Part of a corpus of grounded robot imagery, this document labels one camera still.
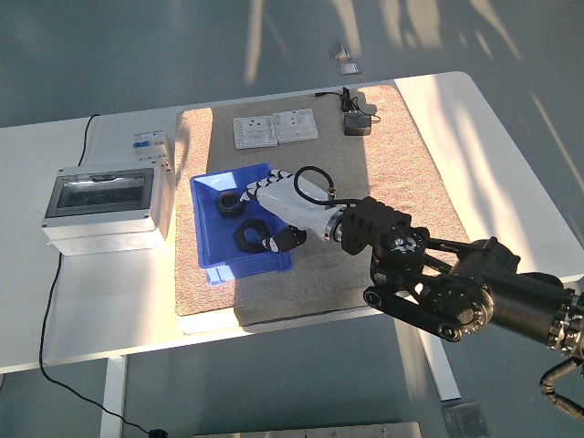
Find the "robot right hand white shell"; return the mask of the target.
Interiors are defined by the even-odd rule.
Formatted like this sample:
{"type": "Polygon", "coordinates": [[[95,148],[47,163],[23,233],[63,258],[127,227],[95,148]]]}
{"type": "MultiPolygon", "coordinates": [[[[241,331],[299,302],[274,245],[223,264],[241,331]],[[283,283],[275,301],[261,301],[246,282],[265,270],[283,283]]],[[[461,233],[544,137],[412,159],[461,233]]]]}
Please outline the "robot right hand white shell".
{"type": "Polygon", "coordinates": [[[282,170],[272,170],[265,179],[248,184],[240,197],[241,202],[257,201],[287,224],[261,241],[265,249],[275,253],[302,245],[307,230],[328,242],[342,216],[340,205],[322,205],[328,200],[327,193],[314,183],[282,170]]]}

